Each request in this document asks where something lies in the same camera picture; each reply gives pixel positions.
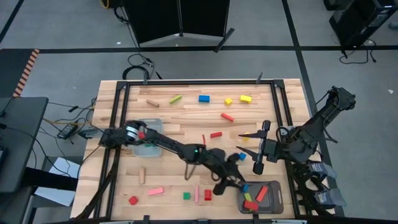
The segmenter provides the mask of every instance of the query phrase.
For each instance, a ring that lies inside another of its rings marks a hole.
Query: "green cube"
[[[191,199],[191,193],[190,192],[184,192],[184,200],[190,200]]]

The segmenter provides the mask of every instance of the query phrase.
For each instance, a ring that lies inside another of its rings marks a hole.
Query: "clear plastic container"
[[[163,122],[159,118],[147,118],[147,119],[139,119],[139,121],[143,121],[147,124],[148,128],[156,130],[158,133],[163,134]],[[140,146],[129,146],[129,149],[132,150],[132,154],[137,157],[143,158],[157,158],[162,156],[163,149],[158,146],[146,146],[142,144]]]

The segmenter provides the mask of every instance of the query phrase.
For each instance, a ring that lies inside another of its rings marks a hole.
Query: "red block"
[[[231,116],[228,116],[227,114],[222,113],[221,116],[227,120],[229,120],[230,122],[234,122],[234,118]]]
[[[262,186],[259,194],[257,194],[256,200],[258,202],[262,202],[262,199],[264,199],[264,196],[266,196],[267,191],[268,188],[266,186]]]
[[[142,131],[140,131],[140,132],[138,132],[138,137],[139,137],[139,139],[144,139],[145,134]]]
[[[135,205],[138,202],[138,198],[136,196],[132,196],[129,199],[130,205]]]
[[[205,200],[211,200],[211,190],[205,190]]]
[[[220,137],[220,136],[222,136],[222,135],[223,135],[223,133],[222,133],[222,132],[218,132],[218,133],[211,133],[211,134],[210,134],[210,138]]]
[[[243,207],[247,209],[253,209],[254,211],[259,209],[259,205],[256,202],[249,202],[247,200],[244,201]]]

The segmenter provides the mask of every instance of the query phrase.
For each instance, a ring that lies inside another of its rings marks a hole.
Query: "pink block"
[[[159,187],[158,189],[148,190],[148,196],[161,194],[163,192],[164,192],[163,187]]]
[[[199,186],[195,186],[195,203],[199,202]]]

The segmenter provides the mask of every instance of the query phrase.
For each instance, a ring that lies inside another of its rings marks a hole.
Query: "white paper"
[[[80,165],[67,161],[64,158],[57,158],[57,160],[54,162],[54,165],[61,171],[64,171],[65,173],[68,170],[68,174],[71,177],[77,178],[77,172],[80,167]],[[63,174],[62,172],[58,171],[56,168],[51,167],[50,173],[52,174],[60,174],[60,175],[66,175]],[[46,187],[38,187],[36,192],[36,195],[41,196],[43,198],[47,198],[53,202],[60,203],[61,205],[64,206],[70,206],[73,202],[73,199],[75,198],[75,192],[71,190],[58,190],[58,189],[50,189]]]

